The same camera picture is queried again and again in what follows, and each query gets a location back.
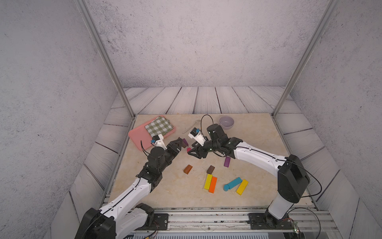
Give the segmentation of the purple wedge block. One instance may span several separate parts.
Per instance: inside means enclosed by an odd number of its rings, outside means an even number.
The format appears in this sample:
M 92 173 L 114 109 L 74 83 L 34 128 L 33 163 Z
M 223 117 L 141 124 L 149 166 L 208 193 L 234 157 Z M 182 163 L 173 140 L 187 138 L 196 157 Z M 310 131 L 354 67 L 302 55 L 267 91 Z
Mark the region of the purple wedge block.
M 183 138 L 182 140 L 183 140 L 184 146 L 185 146 L 185 147 L 188 147 L 189 144 L 188 144 L 187 140 L 186 140 L 185 138 Z

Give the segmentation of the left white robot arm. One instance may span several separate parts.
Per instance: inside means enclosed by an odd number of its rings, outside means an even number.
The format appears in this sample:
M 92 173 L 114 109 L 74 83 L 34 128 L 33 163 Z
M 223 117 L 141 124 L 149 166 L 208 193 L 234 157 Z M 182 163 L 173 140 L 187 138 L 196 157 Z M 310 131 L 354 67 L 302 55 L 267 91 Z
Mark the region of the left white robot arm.
M 76 239 L 124 239 L 139 228 L 150 228 L 154 209 L 139 203 L 148 196 L 163 178 L 163 171 L 181 152 L 183 140 L 178 138 L 167 146 L 155 146 L 144 152 L 147 162 L 136 180 L 122 194 L 105 206 L 90 208 L 83 216 Z

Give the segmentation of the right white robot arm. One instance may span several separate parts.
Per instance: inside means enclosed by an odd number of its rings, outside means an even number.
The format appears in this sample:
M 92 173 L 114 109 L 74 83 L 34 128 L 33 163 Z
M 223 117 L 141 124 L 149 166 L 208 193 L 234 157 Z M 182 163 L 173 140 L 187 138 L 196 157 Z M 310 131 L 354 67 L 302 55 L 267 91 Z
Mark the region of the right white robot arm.
M 275 220 L 285 217 L 287 211 L 300 201 L 310 183 L 308 172 L 300 159 L 292 154 L 290 156 L 272 154 L 236 137 L 226 141 L 207 140 L 203 145 L 196 141 L 188 154 L 202 159 L 206 158 L 210 152 L 248 162 L 276 177 L 278 193 L 266 210 L 266 214 Z

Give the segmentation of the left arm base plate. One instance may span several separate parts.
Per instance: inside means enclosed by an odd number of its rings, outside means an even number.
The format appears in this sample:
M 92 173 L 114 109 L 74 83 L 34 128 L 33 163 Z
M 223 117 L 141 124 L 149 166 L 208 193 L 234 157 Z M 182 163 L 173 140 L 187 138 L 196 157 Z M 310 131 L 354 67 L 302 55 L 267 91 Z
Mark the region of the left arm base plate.
M 136 229 L 137 231 L 166 231 L 168 229 L 169 214 L 150 214 L 144 226 Z

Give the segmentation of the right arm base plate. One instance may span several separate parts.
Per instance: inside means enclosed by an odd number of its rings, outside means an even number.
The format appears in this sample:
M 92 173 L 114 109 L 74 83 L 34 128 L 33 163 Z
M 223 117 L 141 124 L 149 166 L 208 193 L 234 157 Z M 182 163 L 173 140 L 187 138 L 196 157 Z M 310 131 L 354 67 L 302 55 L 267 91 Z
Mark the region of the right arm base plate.
M 276 219 L 269 212 L 249 213 L 247 223 L 252 230 L 294 230 L 294 224 L 288 214 Z

